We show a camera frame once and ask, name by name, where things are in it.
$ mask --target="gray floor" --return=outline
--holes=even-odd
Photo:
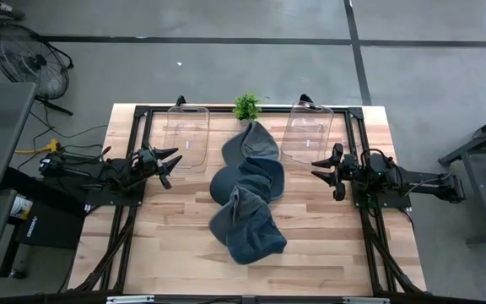
[[[24,25],[43,34],[179,37],[349,38],[341,0],[8,0],[28,14]],[[392,40],[486,41],[484,0],[353,0],[359,37]],[[76,68],[51,113],[64,134],[108,122],[115,102],[230,102],[253,90],[269,103],[301,93],[316,102],[361,105],[349,46],[58,43]],[[436,162],[486,123],[486,49],[363,47],[373,105],[385,106],[402,166],[440,171]],[[0,81],[7,81],[0,73]],[[34,112],[44,115],[40,106]],[[19,147],[44,130],[29,120]],[[38,139],[46,144],[56,135]],[[104,130],[65,144],[102,143]],[[14,157],[13,165],[24,157]],[[24,171],[36,175],[36,161]],[[453,171],[464,174],[461,166]],[[412,195],[416,238],[429,291],[486,300],[486,246],[466,238],[486,232],[472,199],[452,205]],[[55,291],[73,252],[35,249],[30,277],[0,279],[0,295]]]

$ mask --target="yellow cable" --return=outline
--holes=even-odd
[[[16,154],[35,154],[41,152],[56,152],[57,151],[57,144],[59,141],[57,138],[52,138],[50,143],[40,149],[33,149],[33,150],[15,150],[14,153]]]

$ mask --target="dark gray cloth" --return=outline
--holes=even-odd
[[[252,191],[269,203],[283,195],[283,165],[276,160],[247,157],[239,166],[219,170],[209,184],[209,192],[215,202],[225,205],[235,185]]]
[[[273,136],[259,122],[250,122],[245,131],[227,141],[222,148],[228,166],[237,166],[246,157],[278,158],[278,146]]]
[[[266,202],[240,186],[234,187],[229,202],[209,221],[209,229],[240,264],[282,253],[287,244]]]

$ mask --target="butcher block tabletop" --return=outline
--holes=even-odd
[[[105,158],[124,158],[136,104],[115,104],[111,113]],[[168,106],[152,104],[151,106]],[[392,136],[382,106],[363,106],[371,148],[395,157]],[[257,119],[281,146],[289,114],[262,113]],[[155,113],[150,143],[164,147],[166,114]],[[224,167],[223,144],[245,127],[233,113],[211,113],[207,164],[202,172],[176,171],[172,189],[165,190],[149,178],[143,205],[138,209],[124,292],[126,294],[256,295],[256,296],[367,296],[372,294],[359,212],[351,191],[342,202],[332,198],[332,188],[311,175],[311,169],[285,166],[285,192],[269,204],[275,223],[288,240],[282,254],[249,265],[239,265],[208,229],[219,210],[209,195],[213,175]],[[143,122],[138,132],[142,137]],[[361,151],[359,135],[355,136]],[[348,151],[342,115],[335,115],[327,144],[342,143]],[[106,251],[113,207],[89,215],[74,260],[69,288],[82,283]],[[412,227],[405,214],[384,209],[391,255],[412,282],[424,290],[424,277]],[[383,262],[377,256],[382,286]],[[119,255],[112,268],[116,279]]]

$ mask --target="fan stand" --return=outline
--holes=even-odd
[[[69,115],[69,116],[74,115],[74,113],[72,113],[71,111],[69,111],[69,110],[67,110],[67,109],[65,109],[65,108],[62,108],[62,107],[60,107],[60,106],[56,106],[56,105],[52,104],[52,103],[49,101],[49,99],[48,99],[48,98],[46,98],[46,97],[45,97],[44,99],[39,98],[39,97],[35,97],[35,99],[37,99],[38,101],[42,102],[42,104],[43,104],[44,106],[46,106],[47,108],[50,108],[50,109],[52,109],[52,110],[59,111],[59,112],[61,112],[61,113],[65,113],[65,114],[67,114],[67,115]]]

